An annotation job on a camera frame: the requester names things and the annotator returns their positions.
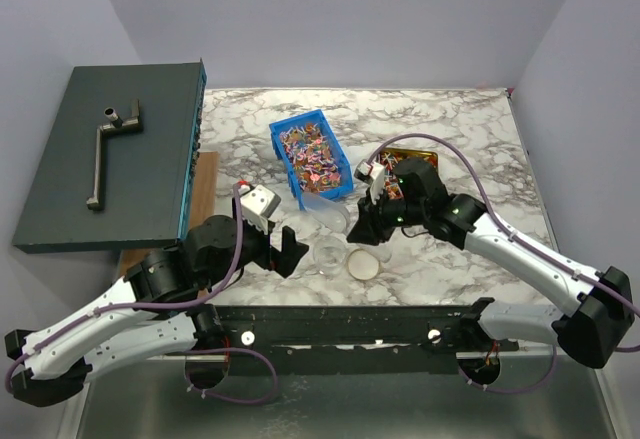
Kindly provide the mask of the round jar lid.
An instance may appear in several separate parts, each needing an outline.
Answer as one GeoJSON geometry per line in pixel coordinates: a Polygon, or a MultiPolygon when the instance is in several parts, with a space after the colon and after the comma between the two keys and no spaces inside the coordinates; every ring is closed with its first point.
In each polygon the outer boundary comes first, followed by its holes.
{"type": "Polygon", "coordinates": [[[349,275],[359,281],[369,281],[380,273],[380,261],[364,249],[353,250],[346,259],[349,275]]]}

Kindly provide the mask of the clear glass jar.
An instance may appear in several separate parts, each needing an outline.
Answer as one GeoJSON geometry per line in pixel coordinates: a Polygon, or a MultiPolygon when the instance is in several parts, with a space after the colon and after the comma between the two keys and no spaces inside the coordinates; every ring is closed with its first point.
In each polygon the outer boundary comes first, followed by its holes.
{"type": "Polygon", "coordinates": [[[344,267],[347,248],[340,239],[333,236],[325,236],[314,244],[312,256],[316,269],[320,274],[335,275],[344,267]]]}

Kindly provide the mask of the metal candy tin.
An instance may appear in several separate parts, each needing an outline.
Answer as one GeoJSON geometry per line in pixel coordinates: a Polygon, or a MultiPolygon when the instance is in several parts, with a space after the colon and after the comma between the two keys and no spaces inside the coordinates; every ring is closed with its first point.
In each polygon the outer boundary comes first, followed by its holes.
{"type": "Polygon", "coordinates": [[[403,194],[393,169],[403,160],[418,157],[438,169],[438,154],[432,151],[421,151],[407,148],[386,147],[377,155],[377,161],[385,168],[385,190],[390,199],[402,199],[403,194]]]}

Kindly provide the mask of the blue candy bin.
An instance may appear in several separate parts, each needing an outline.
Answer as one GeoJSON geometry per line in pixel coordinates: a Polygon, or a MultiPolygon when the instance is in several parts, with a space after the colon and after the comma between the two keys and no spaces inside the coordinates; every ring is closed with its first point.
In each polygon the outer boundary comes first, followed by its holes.
{"type": "Polygon", "coordinates": [[[302,194],[318,194],[329,200],[353,192],[349,160],[322,110],[300,114],[269,124],[272,147],[286,169],[288,185],[299,209],[302,194]]]}

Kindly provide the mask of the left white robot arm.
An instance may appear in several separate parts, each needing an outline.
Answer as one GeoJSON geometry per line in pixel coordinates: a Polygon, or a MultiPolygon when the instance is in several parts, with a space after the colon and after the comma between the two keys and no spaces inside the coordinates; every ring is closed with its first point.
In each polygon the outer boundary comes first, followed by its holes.
{"type": "Polygon", "coordinates": [[[106,292],[55,325],[6,334],[13,363],[5,388],[16,400],[48,407],[105,373],[171,353],[251,354],[236,344],[210,299],[247,264],[289,277],[308,252],[290,227],[279,248],[270,231],[214,215],[174,246],[148,253],[106,292]]]}

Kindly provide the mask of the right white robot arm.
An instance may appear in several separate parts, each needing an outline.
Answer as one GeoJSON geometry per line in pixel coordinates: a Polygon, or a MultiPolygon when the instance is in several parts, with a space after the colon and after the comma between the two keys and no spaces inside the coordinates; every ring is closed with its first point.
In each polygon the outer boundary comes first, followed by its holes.
{"type": "Polygon", "coordinates": [[[433,238],[479,255],[549,300],[510,305],[479,300],[460,326],[460,338],[480,351],[494,340],[525,340],[561,348],[581,365],[603,368],[634,322],[630,279],[616,267],[599,271],[571,260],[501,221],[490,206],[447,191],[432,164],[409,158],[393,169],[402,196],[385,188],[385,169],[361,162],[356,178],[367,192],[358,203],[350,243],[378,246],[403,227],[421,226],[433,238]]]}

